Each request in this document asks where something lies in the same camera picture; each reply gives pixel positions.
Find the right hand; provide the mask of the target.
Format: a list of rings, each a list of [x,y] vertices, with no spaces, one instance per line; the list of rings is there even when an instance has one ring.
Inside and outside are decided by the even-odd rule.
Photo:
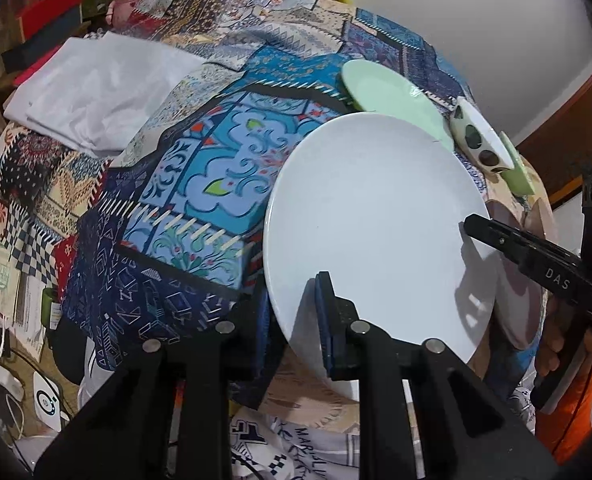
[[[546,377],[560,366],[560,353],[565,344],[573,311],[558,297],[550,295],[546,304],[541,339],[535,357],[535,368],[539,377]]]

